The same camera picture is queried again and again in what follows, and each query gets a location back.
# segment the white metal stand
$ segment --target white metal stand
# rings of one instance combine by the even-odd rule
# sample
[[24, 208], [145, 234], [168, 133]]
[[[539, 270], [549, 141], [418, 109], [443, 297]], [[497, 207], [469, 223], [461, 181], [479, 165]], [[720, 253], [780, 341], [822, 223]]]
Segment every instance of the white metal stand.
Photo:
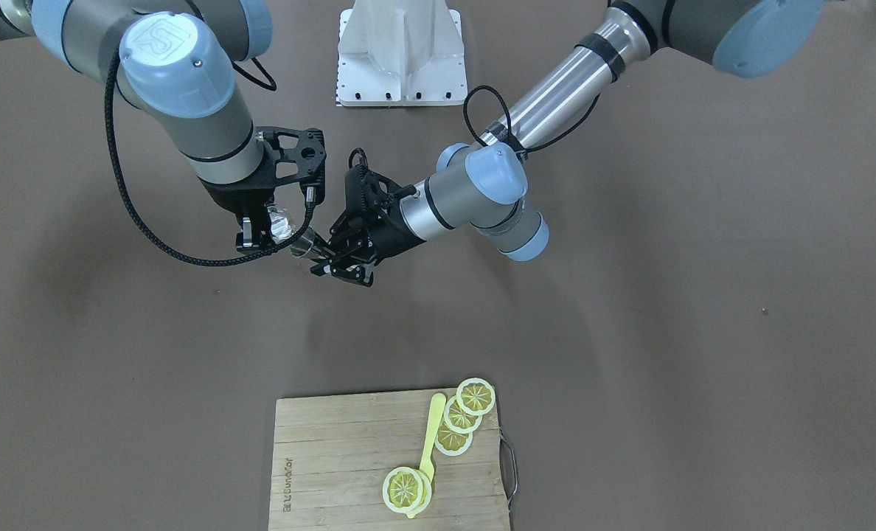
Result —
[[356, 0], [340, 15], [337, 103], [461, 105], [467, 95], [461, 14], [445, 0]]

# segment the silver arm segment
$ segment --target silver arm segment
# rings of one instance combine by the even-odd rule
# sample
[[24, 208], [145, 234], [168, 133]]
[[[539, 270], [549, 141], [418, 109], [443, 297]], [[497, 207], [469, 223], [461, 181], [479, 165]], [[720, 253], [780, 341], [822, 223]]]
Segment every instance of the silver arm segment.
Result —
[[263, 160], [232, 61], [262, 54], [271, 27], [263, 0], [0, 0], [0, 40], [35, 35], [98, 83], [124, 47], [120, 94], [156, 118], [212, 184], [242, 181]]
[[[481, 144], [510, 141], [509, 134], [516, 140], [512, 148], [539, 147], [564, 131], [628, 66], [661, 47], [674, 47], [741, 77], [768, 73], [802, 46], [821, 6], [822, 0], [616, 1], [601, 26], [512, 107], [510, 131], [506, 117], [499, 117], [480, 142], [453, 154], [451, 165], [462, 164]], [[438, 178], [436, 174], [425, 181]], [[431, 215], [420, 201], [406, 198], [402, 203], [403, 214], [408, 211], [407, 218], [417, 221], [412, 229], [423, 239], [441, 233], [441, 211], [451, 208], [435, 198], [429, 205]], [[549, 241], [543, 216], [525, 198], [485, 209], [473, 216], [472, 224], [499, 251], [518, 260], [539, 255]]]

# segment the light blue joint cap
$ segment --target light blue joint cap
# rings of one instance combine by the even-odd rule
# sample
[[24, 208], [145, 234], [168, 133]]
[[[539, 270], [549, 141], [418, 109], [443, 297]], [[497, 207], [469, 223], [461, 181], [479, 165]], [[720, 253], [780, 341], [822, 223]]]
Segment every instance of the light blue joint cap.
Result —
[[170, 117], [208, 117], [235, 92], [232, 60], [192, 15], [142, 17], [124, 33], [120, 60], [135, 93]]
[[31, 26], [35, 28], [35, 36], [44, 47], [55, 57], [68, 63], [64, 54], [64, 14], [74, 0], [37, 0], [32, 4]]
[[537, 256], [542, 255], [546, 250], [546, 244], [549, 244], [549, 225], [546, 225], [546, 219], [540, 215], [540, 228], [536, 229], [533, 238], [526, 242], [522, 248], [516, 251], [504, 252], [503, 255], [510, 258], [513, 262], [529, 262]]
[[245, 10], [248, 23], [248, 55], [245, 60], [249, 60], [259, 57], [271, 47], [274, 23], [264, 0], [242, 0], [242, 9]]
[[762, 0], [718, 45], [714, 67], [759, 77], [789, 60], [812, 34], [824, 0]]
[[501, 205], [519, 201], [529, 188], [523, 165], [506, 144], [488, 145], [469, 154], [465, 170], [486, 198]]
[[435, 171], [439, 172], [442, 169], [447, 168], [448, 165], [451, 164], [451, 159], [458, 154], [458, 151], [468, 147], [469, 145], [466, 144], [455, 144], [446, 147], [445, 150], [441, 152], [441, 155], [438, 155], [438, 164], [435, 164]]

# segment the fake lemon slice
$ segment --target fake lemon slice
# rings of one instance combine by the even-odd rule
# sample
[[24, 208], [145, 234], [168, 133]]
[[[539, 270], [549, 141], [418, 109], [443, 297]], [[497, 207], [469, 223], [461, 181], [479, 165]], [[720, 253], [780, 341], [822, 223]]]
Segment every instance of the fake lemon slice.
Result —
[[446, 456], [461, 456], [461, 454], [471, 447], [471, 441], [473, 440], [473, 433], [455, 433], [455, 431], [451, 431], [451, 427], [449, 427], [448, 424], [442, 423], [438, 428], [438, 438], [435, 439], [435, 447], [438, 447], [438, 451], [441, 451], [441, 453]]
[[425, 483], [418, 471], [409, 467], [395, 468], [382, 482], [385, 507], [399, 514], [408, 514], [425, 498]]
[[481, 416], [494, 409], [496, 394], [494, 386], [486, 380], [468, 378], [458, 386], [458, 395], [455, 398], [464, 413]]
[[422, 503], [418, 504], [417, 507], [412, 508], [411, 511], [408, 511], [408, 513], [406, 513], [406, 516], [408, 516], [409, 518], [417, 517], [418, 513], [428, 508], [428, 504], [431, 503], [431, 481], [428, 480], [428, 477], [425, 476], [425, 473], [423, 473], [423, 471], [416, 470], [415, 473], [418, 474], [419, 479], [422, 480], [422, 486], [425, 488], [425, 494], [424, 496], [422, 496]]
[[445, 426], [456, 434], [472, 433], [481, 425], [482, 417], [479, 414], [468, 414], [461, 408], [457, 400], [448, 400], [445, 404]]

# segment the black cable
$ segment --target black cable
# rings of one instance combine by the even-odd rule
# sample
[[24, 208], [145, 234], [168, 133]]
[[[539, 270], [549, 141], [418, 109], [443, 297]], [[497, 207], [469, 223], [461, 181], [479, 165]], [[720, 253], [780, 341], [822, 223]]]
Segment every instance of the black cable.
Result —
[[120, 198], [124, 201], [124, 207], [127, 208], [127, 213], [131, 215], [132, 221], [136, 224], [137, 228], [140, 229], [140, 232], [144, 233], [144, 236], [146, 236], [153, 245], [158, 246], [159, 249], [173, 258], [185, 263], [191, 263], [193, 266], [226, 268], [227, 266], [238, 266], [241, 263], [258, 260], [259, 258], [264, 258], [265, 256], [270, 256], [278, 251], [282, 251], [286, 246], [293, 244], [293, 242], [296, 242], [304, 235], [304, 232], [307, 231], [307, 227], [310, 226], [310, 222], [313, 220], [313, 209], [316, 207], [313, 203], [305, 204], [304, 223], [290, 238], [275, 246], [270, 246], [270, 248], [246, 256], [239, 256], [238, 258], [228, 260], [206, 260], [203, 258], [195, 258], [176, 251], [159, 239], [159, 236], [155, 235], [153, 231], [149, 229], [149, 226], [146, 226], [142, 218], [140, 218], [137, 209], [134, 207], [133, 202], [131, 201], [131, 196], [127, 191], [127, 184], [124, 182], [124, 172], [120, 166], [120, 156], [117, 152], [117, 133], [114, 131], [114, 93], [117, 91], [115, 89], [117, 88], [117, 71], [119, 69], [120, 57], [118, 54], [114, 54], [114, 57], [111, 59], [111, 70], [107, 74], [107, 85], [105, 85], [104, 91], [104, 126], [107, 131], [107, 148], [111, 155], [111, 166], [114, 166], [114, 178], [117, 179], [117, 189], [120, 191]]
[[[198, 18], [200, 21], [205, 21], [205, 16], [202, 15], [202, 10], [199, 10], [199, 7], [196, 6], [193, 0], [185, 0], [185, 3], [188, 4], [189, 9], [192, 10], [192, 13], [195, 14], [196, 18]], [[255, 66], [258, 67], [258, 70], [260, 70], [260, 73], [262, 73], [264, 77], [267, 77], [266, 83], [259, 80], [259, 78], [254, 77], [254, 75], [249, 74], [245, 69], [240, 67], [238, 63], [232, 63], [232, 68], [234, 68], [235, 71], [241, 74], [242, 77], [244, 77], [246, 80], [251, 81], [253, 84], [258, 85], [260, 88], [263, 88], [266, 91], [272, 91], [272, 93], [275, 93], [275, 91], [277, 91], [277, 81], [275, 81], [272, 75], [270, 75], [267, 70], [264, 69], [262, 64], [260, 64], [260, 62], [258, 61], [258, 58], [251, 58], [251, 62], [255, 63]]]
[[474, 87], [471, 91], [469, 91], [469, 93], [467, 93], [464, 108], [465, 125], [467, 125], [467, 130], [471, 133], [471, 136], [474, 137], [474, 140], [478, 141], [478, 144], [484, 145], [486, 147], [487, 142], [482, 141], [481, 136], [479, 136], [476, 131], [474, 131], [474, 125], [471, 125], [471, 116], [467, 112], [467, 106], [471, 104], [471, 98], [474, 97], [475, 94], [478, 94], [480, 91], [488, 91], [489, 93], [494, 94], [496, 98], [498, 98], [498, 101], [500, 102], [500, 107], [503, 108], [503, 115], [507, 118], [507, 140], [509, 142], [512, 138], [515, 138], [513, 137], [512, 133], [513, 120], [510, 117], [510, 108], [507, 107], [507, 102], [503, 100], [502, 95], [500, 95], [500, 93], [496, 91], [496, 88], [490, 85], [481, 85], [478, 87]]
[[356, 158], [357, 155], [360, 156], [360, 165], [361, 166], [369, 165], [369, 162], [366, 158], [366, 152], [364, 151], [363, 148], [357, 147], [356, 149], [353, 149], [353, 152], [350, 154], [350, 160], [348, 160], [348, 164], [350, 164], [350, 169], [353, 169], [353, 166], [356, 165], [356, 164], [353, 164], [353, 159]]
[[583, 114], [583, 117], [579, 118], [579, 121], [573, 124], [572, 127], [567, 128], [566, 131], [564, 131], [556, 138], [553, 138], [549, 142], [546, 142], [546, 144], [537, 145], [537, 147], [531, 147], [529, 149], [526, 149], [526, 153], [532, 153], [533, 151], [539, 151], [540, 149], [549, 148], [550, 145], [556, 144], [556, 142], [559, 142], [560, 140], [563, 140], [563, 138], [566, 138], [566, 136], [568, 136], [572, 131], [575, 131], [576, 128], [579, 127], [579, 125], [582, 125], [583, 122], [585, 122], [589, 118], [589, 114], [592, 114], [592, 111], [596, 108], [596, 104], [599, 103], [599, 98], [601, 97], [601, 95], [602, 94], [596, 94], [596, 98], [592, 100], [592, 105], [589, 106], [589, 110], [586, 111], [585, 114]]
[[272, 91], [272, 93], [276, 93], [277, 81], [275, 81], [274, 78], [271, 77], [271, 75], [267, 72], [267, 70], [264, 69], [262, 64], [260, 64], [260, 62], [258, 61], [258, 58], [251, 58], [251, 62], [255, 63], [255, 66], [258, 67], [258, 70], [260, 70], [260, 73], [262, 73], [264, 77], [267, 77], [266, 83], [259, 80], [259, 78], [254, 77], [254, 75], [247, 73], [247, 71], [240, 67], [238, 63], [232, 63], [232, 68], [234, 68], [235, 71], [241, 74], [242, 77], [244, 77], [246, 80], [251, 81], [253, 84], [258, 85], [260, 88], [263, 88], [266, 91]]
[[[510, 114], [510, 108], [507, 107], [507, 102], [503, 100], [502, 95], [500, 95], [500, 93], [498, 91], [496, 91], [496, 88], [491, 87], [489, 85], [481, 85], [479, 87], [473, 88], [473, 90], [470, 93], [468, 93], [467, 97], [465, 98], [464, 113], [465, 113], [465, 125], [467, 125], [467, 130], [471, 133], [471, 136], [474, 137], [474, 140], [476, 140], [478, 142], [478, 144], [487, 145], [487, 142], [481, 140], [481, 137], [479, 137], [479, 135], [476, 133], [476, 131], [474, 131], [474, 127], [471, 125], [471, 118], [469, 117], [468, 111], [467, 111], [467, 105], [468, 105], [468, 103], [470, 103], [471, 97], [474, 97], [474, 94], [478, 94], [479, 91], [488, 91], [489, 93], [494, 94], [496, 96], [496, 98], [498, 98], [498, 101], [500, 102], [500, 107], [503, 108], [503, 114], [504, 114], [504, 117], [506, 118], [506, 121], [507, 121], [507, 140], [505, 140], [505, 142], [506, 142], [506, 144], [511, 145], [512, 144], [511, 141], [515, 141], [516, 137], [513, 136], [513, 132], [512, 132], [513, 123], [512, 123], [512, 118], [511, 118], [511, 114]], [[541, 149], [546, 149], [546, 148], [549, 148], [550, 145], [556, 144], [556, 142], [559, 142], [560, 140], [563, 140], [563, 138], [566, 138], [566, 136], [568, 136], [572, 131], [577, 130], [577, 128], [580, 125], [582, 125], [589, 118], [589, 115], [592, 114], [592, 111], [596, 108], [596, 104], [599, 103], [600, 97], [601, 97], [601, 94], [596, 95], [594, 100], [592, 100], [592, 105], [589, 106], [588, 111], [586, 111], [585, 114], [583, 114], [583, 117], [579, 118], [579, 121], [577, 121], [575, 124], [573, 124], [572, 127], [570, 127], [568, 130], [563, 131], [556, 138], [553, 138], [549, 142], [546, 142], [546, 144], [537, 145], [537, 147], [525, 148], [523, 150], [523, 152], [524, 153], [533, 153], [533, 152], [539, 151]]]

